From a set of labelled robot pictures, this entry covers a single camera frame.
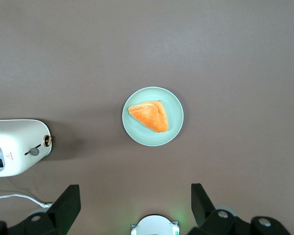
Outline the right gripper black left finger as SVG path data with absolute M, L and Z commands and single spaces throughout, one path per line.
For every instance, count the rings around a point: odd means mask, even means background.
M 81 210 L 79 185 L 70 185 L 46 212 L 37 212 L 13 227 L 0 221 L 0 235 L 66 235 Z

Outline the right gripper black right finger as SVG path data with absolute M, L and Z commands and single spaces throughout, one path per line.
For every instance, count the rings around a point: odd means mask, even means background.
M 216 209 L 202 184 L 191 184 L 191 208 L 197 226 L 190 235 L 289 235 L 278 220 L 255 216 L 247 223 L 225 209 Z

